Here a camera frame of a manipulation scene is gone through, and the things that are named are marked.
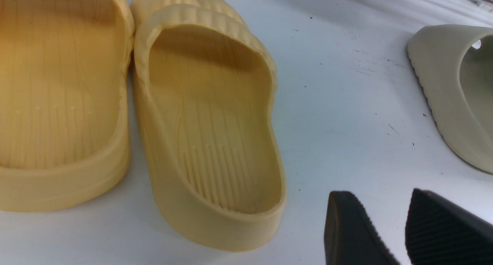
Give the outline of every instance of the foam sandal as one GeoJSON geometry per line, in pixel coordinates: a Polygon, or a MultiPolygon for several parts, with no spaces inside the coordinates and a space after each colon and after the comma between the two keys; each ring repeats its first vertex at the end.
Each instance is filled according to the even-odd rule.
{"type": "Polygon", "coordinates": [[[271,56],[222,0],[134,0],[131,9],[134,96],[162,215],[209,247],[265,244],[286,200],[271,56]]]}
{"type": "Polygon", "coordinates": [[[361,202],[348,191],[330,192],[324,246],[327,265],[399,265],[361,202]]]}
{"type": "Polygon", "coordinates": [[[493,226],[431,191],[414,189],[405,234],[413,265],[493,264],[493,226]]]}
{"type": "Polygon", "coordinates": [[[409,42],[408,53],[447,145],[493,172],[493,29],[425,27],[409,42]],[[471,47],[478,40],[481,47],[471,47]]]}
{"type": "Polygon", "coordinates": [[[129,161],[125,0],[0,0],[0,209],[112,188],[129,161]]]}

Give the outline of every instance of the sandal pair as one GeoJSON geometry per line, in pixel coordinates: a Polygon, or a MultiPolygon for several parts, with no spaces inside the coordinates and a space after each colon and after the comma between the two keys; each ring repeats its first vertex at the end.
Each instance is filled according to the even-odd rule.
{"type": "Polygon", "coordinates": [[[287,194],[271,126],[276,66],[230,5],[0,3],[0,209],[71,207],[124,176],[134,50],[139,128],[168,223],[228,251],[274,235],[287,194]]]}

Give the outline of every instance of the textured footbed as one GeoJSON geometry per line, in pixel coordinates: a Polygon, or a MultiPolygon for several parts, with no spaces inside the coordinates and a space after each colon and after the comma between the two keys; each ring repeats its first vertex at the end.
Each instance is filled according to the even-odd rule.
{"type": "Polygon", "coordinates": [[[91,156],[118,120],[125,21],[112,0],[0,0],[0,165],[91,156]]]}
{"type": "Polygon", "coordinates": [[[173,154],[196,191],[242,213],[277,204],[265,62],[224,35],[182,26],[162,31],[150,51],[149,73],[173,154]]]}

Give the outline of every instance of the white surface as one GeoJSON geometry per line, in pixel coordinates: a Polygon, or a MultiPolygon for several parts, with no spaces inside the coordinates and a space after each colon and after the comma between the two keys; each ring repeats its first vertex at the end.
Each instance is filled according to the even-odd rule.
{"type": "Polygon", "coordinates": [[[130,97],[127,176],[71,209],[0,213],[0,264],[323,265],[332,190],[359,197],[402,264],[409,264],[404,226],[414,187],[493,222],[493,176],[444,144],[405,50],[424,25],[488,25],[492,14],[465,0],[226,1],[278,65],[273,126],[288,200],[272,241],[228,253],[189,242],[166,224],[153,201],[130,97]]]}

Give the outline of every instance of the black slide sandal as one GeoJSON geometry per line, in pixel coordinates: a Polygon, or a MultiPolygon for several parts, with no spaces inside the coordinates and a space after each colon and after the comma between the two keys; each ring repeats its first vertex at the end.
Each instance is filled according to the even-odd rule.
{"type": "Polygon", "coordinates": [[[406,248],[414,265],[491,265],[493,226],[436,193],[414,189],[406,248]]]}
{"type": "Polygon", "coordinates": [[[398,265],[358,198],[347,191],[329,195],[325,221],[327,265],[398,265]]]}

